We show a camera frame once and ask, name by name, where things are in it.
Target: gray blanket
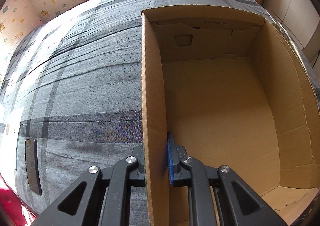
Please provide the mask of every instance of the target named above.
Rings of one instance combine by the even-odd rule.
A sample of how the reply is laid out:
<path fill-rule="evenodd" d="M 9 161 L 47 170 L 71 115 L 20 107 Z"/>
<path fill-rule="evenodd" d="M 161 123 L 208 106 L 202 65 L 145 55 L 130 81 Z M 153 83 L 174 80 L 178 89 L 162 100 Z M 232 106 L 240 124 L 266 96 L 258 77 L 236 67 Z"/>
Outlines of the gray blanket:
<path fill-rule="evenodd" d="M 46 209 L 89 166 L 114 165 L 142 144 L 141 11 L 179 4 L 232 7 L 275 23 L 254 0 L 90 0 L 20 43 L 1 88 L 0 138 L 9 120 L 19 124 L 19 136 L 10 139 L 17 141 L 12 187 L 35 212 Z M 310 65 L 296 52 L 318 93 Z M 38 142 L 42 195 L 26 178 L 29 138 Z M 149 225 L 144 188 L 132 190 L 130 217 L 130 225 Z"/>

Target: cardboard box flap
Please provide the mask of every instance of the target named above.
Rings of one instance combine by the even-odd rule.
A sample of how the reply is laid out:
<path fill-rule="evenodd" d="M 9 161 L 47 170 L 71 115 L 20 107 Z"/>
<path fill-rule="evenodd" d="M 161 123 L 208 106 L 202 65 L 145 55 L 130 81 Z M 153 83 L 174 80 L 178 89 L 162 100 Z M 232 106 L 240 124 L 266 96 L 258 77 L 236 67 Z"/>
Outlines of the cardboard box flap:
<path fill-rule="evenodd" d="M 254 23 L 263 26 L 265 18 L 261 15 L 228 7 L 207 5 L 176 5 L 143 10 L 149 22 L 165 19 L 207 18 L 229 19 Z"/>

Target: cardboard edge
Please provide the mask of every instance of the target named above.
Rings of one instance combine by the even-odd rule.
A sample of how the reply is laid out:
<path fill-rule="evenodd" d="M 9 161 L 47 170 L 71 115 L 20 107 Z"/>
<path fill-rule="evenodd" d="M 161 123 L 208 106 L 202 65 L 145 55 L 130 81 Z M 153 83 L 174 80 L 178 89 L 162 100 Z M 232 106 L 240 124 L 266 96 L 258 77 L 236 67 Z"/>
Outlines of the cardboard edge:
<path fill-rule="evenodd" d="M 145 15 L 142 13 L 142 33 L 145 32 Z M 147 93 L 146 93 L 146 39 L 142 36 L 142 55 L 141 55 L 141 86 L 142 86 L 142 133 L 143 133 L 143 145 L 144 145 L 144 158 L 145 158 L 145 175 L 146 175 L 146 188 L 147 188 L 147 203 L 148 203 L 148 217 L 151 226 L 155 225 L 154 214 L 152 209 L 152 191 L 151 191 L 151 176 L 150 176 L 150 162 L 149 162 L 149 148 L 148 140 L 148 119 L 147 119 Z"/>
<path fill-rule="evenodd" d="M 254 23 L 260 26 L 264 25 L 265 18 L 261 15 L 248 12 L 245 10 L 212 6 L 212 5 L 174 5 L 164 6 L 142 11 L 149 21 L 176 19 L 176 18 L 219 18 L 240 20 L 249 23 Z"/>

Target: blue gripper pad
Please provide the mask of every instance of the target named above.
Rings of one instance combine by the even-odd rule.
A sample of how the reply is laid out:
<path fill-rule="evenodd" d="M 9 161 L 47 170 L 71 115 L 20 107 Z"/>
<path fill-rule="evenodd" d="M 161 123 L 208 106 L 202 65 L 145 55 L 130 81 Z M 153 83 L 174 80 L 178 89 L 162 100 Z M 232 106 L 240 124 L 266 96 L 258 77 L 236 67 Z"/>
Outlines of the blue gripper pad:
<path fill-rule="evenodd" d="M 173 160 L 172 160 L 172 155 L 171 155 L 171 149 L 170 149 L 169 141 L 167 142 L 167 153 L 168 153 L 168 172 L 169 172 L 169 180 L 170 180 L 170 185 L 172 185 L 172 184 L 173 184 L 173 181 L 174 181 L 174 176 L 173 176 Z"/>

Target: white wall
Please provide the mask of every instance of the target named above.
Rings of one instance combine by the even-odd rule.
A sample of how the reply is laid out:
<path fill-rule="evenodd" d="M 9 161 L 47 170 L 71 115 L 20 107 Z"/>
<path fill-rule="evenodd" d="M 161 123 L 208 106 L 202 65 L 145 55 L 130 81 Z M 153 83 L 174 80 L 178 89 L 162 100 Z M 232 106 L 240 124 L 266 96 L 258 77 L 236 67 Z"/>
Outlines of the white wall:
<path fill-rule="evenodd" d="M 264 0 L 263 6 L 312 62 L 320 50 L 320 17 L 310 0 Z"/>

